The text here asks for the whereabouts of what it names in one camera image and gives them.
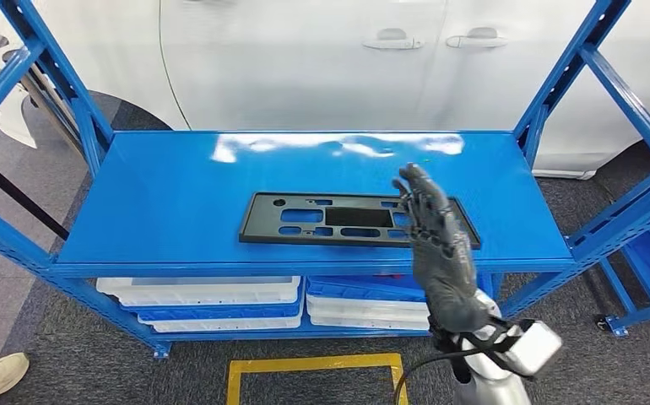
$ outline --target white plastic crate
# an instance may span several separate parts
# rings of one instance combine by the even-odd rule
[[[157,332],[213,332],[245,331],[253,329],[286,329],[301,325],[305,300],[301,300],[301,310],[297,316],[282,318],[224,318],[224,319],[188,319],[174,321],[138,321],[151,325]]]
[[[426,331],[430,327],[424,302],[351,300],[307,295],[307,313],[313,325],[374,327]]]
[[[125,306],[282,304],[298,297],[300,276],[99,278],[96,289]]]

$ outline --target yellow floor marking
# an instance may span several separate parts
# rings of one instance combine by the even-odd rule
[[[241,374],[277,373],[280,371],[307,371],[327,369],[352,369],[358,367],[390,367],[393,386],[402,376],[402,358],[399,353],[353,354],[349,356],[305,357],[298,359],[231,360],[228,373],[226,405],[241,402]],[[407,385],[399,396],[401,405],[408,405]]]

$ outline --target shelf foot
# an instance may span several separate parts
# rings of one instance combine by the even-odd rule
[[[159,343],[154,346],[154,359],[165,360],[169,357],[171,351],[171,342]]]
[[[628,329],[626,327],[617,326],[616,322],[618,316],[612,315],[597,315],[595,318],[596,327],[604,332],[611,332],[617,338],[625,338],[628,336]]]

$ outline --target shelf frame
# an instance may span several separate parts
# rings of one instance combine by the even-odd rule
[[[528,167],[533,165],[539,146],[545,120],[554,110],[573,80],[588,66],[604,88],[614,98],[626,117],[650,145],[650,114],[631,89],[606,62],[597,48],[624,12],[630,0],[597,0],[583,20],[577,33],[554,65],[522,119],[511,131],[521,149],[522,160]],[[74,68],[49,32],[35,6],[28,0],[0,0],[0,9],[24,42],[24,47],[15,52],[6,67],[0,71],[0,103],[8,91],[35,64],[52,83],[57,94],[71,109],[79,127],[85,158],[91,175],[99,178],[102,164],[109,156],[115,138],[123,132],[115,132],[108,124],[96,103],[89,96],[86,87]],[[505,316],[515,316],[550,292],[576,277],[592,265],[604,260],[610,253],[620,249],[627,241],[650,230],[650,177],[634,187],[625,196],[614,202],[599,216],[584,225],[578,232],[566,237],[571,257],[560,260],[540,261],[503,260],[477,264],[483,271],[484,284],[498,294],[503,275],[506,273],[539,273],[506,300],[501,302]],[[304,321],[299,329],[288,332],[253,333],[156,333],[150,327],[138,323],[135,316],[119,308],[113,300],[98,293],[84,279],[105,276],[159,277],[168,275],[203,275],[198,266],[202,263],[66,263],[59,262],[58,255],[49,255],[37,244],[0,218],[0,254],[24,267],[36,277],[44,280],[82,305],[91,308],[100,316],[119,326],[139,341],[149,345],[156,357],[166,357],[173,342],[190,340],[212,340],[220,338],[308,338],[308,337],[353,337],[353,336],[410,336],[407,331],[367,330],[343,331],[337,328],[318,329]],[[318,263],[301,267],[301,274],[317,274]],[[378,263],[353,267],[354,273],[409,273],[407,261]],[[223,267],[223,272],[214,270],[212,275],[225,274],[232,268]],[[285,274],[283,268],[252,266],[256,274]]]

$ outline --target robotic arm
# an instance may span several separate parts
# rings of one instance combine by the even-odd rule
[[[411,222],[414,278],[425,291],[435,347],[444,353],[438,359],[452,362],[458,400],[530,404],[521,377],[533,378],[559,350],[561,338],[542,321],[501,319],[494,300],[477,290],[469,237],[445,193],[418,165],[407,164],[399,174],[407,186],[399,179],[393,185]]]

